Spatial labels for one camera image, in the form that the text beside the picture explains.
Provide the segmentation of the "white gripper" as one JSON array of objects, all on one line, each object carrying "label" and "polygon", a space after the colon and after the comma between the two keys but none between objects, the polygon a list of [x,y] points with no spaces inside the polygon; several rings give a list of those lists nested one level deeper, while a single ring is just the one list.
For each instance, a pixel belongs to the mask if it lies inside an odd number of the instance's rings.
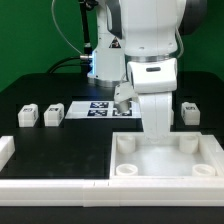
[{"label": "white gripper", "polygon": [[129,62],[127,74],[131,83],[115,87],[115,108],[127,112],[129,101],[137,96],[145,136],[151,141],[167,137],[171,126],[172,92],[177,89],[177,60]]}]

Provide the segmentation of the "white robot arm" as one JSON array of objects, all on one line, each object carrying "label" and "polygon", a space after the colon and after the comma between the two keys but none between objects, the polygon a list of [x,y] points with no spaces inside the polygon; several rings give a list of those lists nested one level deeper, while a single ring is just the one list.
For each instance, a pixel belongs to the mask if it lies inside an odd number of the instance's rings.
[{"label": "white robot arm", "polygon": [[88,81],[113,87],[122,112],[135,98],[151,140],[170,132],[181,37],[193,33],[206,12],[207,0],[98,0],[98,44]]}]

